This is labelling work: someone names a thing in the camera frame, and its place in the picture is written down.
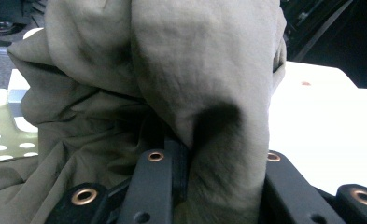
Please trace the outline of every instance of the perforated plate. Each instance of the perforated plate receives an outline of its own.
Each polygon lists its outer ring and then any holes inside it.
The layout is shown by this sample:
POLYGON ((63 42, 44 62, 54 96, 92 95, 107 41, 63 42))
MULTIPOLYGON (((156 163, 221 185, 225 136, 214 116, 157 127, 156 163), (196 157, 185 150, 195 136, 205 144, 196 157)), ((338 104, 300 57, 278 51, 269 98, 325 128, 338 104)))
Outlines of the perforated plate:
POLYGON ((0 89, 0 161, 34 156, 37 151, 36 128, 31 127, 23 118, 11 115, 7 90, 0 89))

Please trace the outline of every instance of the crumpled fabric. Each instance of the crumpled fabric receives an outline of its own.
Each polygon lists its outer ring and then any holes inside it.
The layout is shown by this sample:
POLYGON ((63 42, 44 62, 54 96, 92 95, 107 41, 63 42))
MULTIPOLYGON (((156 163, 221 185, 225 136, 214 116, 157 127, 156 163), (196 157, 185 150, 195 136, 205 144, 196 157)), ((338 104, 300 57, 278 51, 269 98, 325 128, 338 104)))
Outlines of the crumpled fabric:
POLYGON ((0 223, 44 223, 68 189, 119 184, 160 120, 193 154, 174 223, 257 222, 286 61, 278 0, 52 0, 45 20, 8 49, 39 155, 0 161, 0 223))

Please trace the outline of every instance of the cloth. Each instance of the cloth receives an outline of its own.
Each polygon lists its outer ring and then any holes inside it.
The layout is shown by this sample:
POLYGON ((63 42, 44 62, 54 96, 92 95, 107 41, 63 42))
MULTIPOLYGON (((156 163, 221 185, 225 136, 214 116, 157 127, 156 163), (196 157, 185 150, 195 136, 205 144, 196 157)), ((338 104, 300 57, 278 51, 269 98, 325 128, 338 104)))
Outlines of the cloth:
POLYGON ((163 140, 192 151, 175 223, 255 223, 268 107, 284 75, 278 0, 52 0, 8 53, 31 89, 38 157, 0 162, 0 223, 44 223, 64 192, 110 188, 163 140))

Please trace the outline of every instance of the olive green fabric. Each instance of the olive green fabric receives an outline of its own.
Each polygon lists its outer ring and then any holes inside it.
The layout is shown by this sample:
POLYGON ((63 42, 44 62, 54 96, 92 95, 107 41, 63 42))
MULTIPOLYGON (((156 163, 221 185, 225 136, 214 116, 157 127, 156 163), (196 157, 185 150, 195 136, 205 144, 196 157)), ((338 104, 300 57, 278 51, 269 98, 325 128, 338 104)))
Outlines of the olive green fabric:
POLYGON ((45 29, 8 49, 39 156, 0 162, 0 223, 119 184, 162 142, 160 119, 193 152, 175 223, 255 223, 284 27, 278 0, 49 1, 45 29))

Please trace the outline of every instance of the brass grommet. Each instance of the brass grommet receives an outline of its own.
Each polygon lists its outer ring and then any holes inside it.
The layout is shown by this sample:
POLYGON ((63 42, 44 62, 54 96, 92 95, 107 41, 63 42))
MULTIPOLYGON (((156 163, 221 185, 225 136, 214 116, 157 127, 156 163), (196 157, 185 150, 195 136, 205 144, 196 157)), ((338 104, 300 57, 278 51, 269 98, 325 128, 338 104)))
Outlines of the brass grommet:
POLYGON ((358 202, 367 205, 367 191, 363 189, 352 189, 351 196, 358 202))
POLYGON ((281 158, 275 153, 269 152, 267 156, 268 161, 281 161, 281 158))
POLYGON ((161 152, 152 152, 148 154, 149 161, 160 161, 163 159, 163 154, 161 152))
POLYGON ((97 195, 98 191, 95 189, 79 189, 73 194, 72 204, 81 206, 91 203, 97 195))

